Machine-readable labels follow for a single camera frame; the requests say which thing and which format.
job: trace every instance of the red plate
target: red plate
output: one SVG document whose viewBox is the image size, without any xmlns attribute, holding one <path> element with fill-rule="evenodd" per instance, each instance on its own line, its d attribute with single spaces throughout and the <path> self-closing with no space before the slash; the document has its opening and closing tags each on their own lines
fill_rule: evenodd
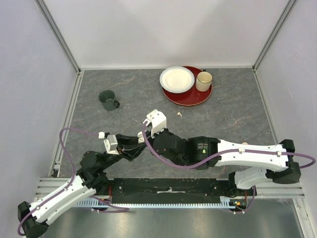
<svg viewBox="0 0 317 238">
<path fill-rule="evenodd" d="M 204 102 L 211 95 L 212 84 L 206 92 L 198 91 L 196 89 L 196 79 L 197 79 L 197 75 L 200 72 L 202 72 L 202 70 L 199 68 L 191 67 L 191 66 L 184 66 L 184 67 L 192 71 L 192 73 L 194 74 L 195 83 L 193 87 L 184 93 L 171 93 L 166 91 L 165 89 L 163 89 L 163 93 L 169 100 L 171 100 L 173 103 L 176 103 L 178 105 L 194 106 L 194 105 L 200 104 Z"/>
</svg>

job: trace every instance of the beige cup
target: beige cup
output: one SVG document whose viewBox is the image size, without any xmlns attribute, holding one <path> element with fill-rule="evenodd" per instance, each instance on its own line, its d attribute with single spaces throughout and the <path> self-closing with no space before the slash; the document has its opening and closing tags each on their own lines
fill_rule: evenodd
<svg viewBox="0 0 317 238">
<path fill-rule="evenodd" d="M 196 88 L 198 91 L 206 92 L 211 85 L 212 75 L 205 70 L 197 75 Z"/>
</svg>

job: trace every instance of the cup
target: cup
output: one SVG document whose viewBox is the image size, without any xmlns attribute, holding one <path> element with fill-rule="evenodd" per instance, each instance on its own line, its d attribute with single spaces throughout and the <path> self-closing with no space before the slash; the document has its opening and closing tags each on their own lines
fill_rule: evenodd
<svg viewBox="0 0 317 238">
<path fill-rule="evenodd" d="M 203 72 L 200 72 L 197 75 L 196 79 L 196 88 L 198 91 L 206 92 L 211 85 L 212 75 L 204 69 Z"/>
<path fill-rule="evenodd" d="M 104 90 L 98 96 L 99 101 L 107 111 L 112 111 L 120 106 L 120 103 L 114 97 L 115 94 L 111 90 Z"/>
</svg>

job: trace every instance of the dark green cup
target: dark green cup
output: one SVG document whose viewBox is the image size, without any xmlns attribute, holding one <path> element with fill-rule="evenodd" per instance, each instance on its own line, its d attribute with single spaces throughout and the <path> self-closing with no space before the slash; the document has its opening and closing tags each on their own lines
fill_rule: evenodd
<svg viewBox="0 0 317 238">
<path fill-rule="evenodd" d="M 115 94 L 111 90 L 104 90 L 99 94 L 99 101 L 104 109 L 112 111 L 120 106 L 120 103 L 114 99 Z"/>
</svg>

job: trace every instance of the white wall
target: white wall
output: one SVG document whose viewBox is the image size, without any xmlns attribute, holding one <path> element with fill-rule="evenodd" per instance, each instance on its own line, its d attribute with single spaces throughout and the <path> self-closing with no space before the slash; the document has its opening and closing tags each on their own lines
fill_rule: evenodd
<svg viewBox="0 0 317 238">
<path fill-rule="evenodd" d="M 253 65 L 287 0 L 46 0 L 80 67 Z"/>
<path fill-rule="evenodd" d="M 33 0 L 0 1 L 0 237 L 46 177 L 75 72 Z"/>
<path fill-rule="evenodd" d="M 317 1 L 300 0 L 258 71 L 279 140 L 317 157 Z M 317 165 L 303 169 L 301 184 L 317 225 Z"/>
</svg>

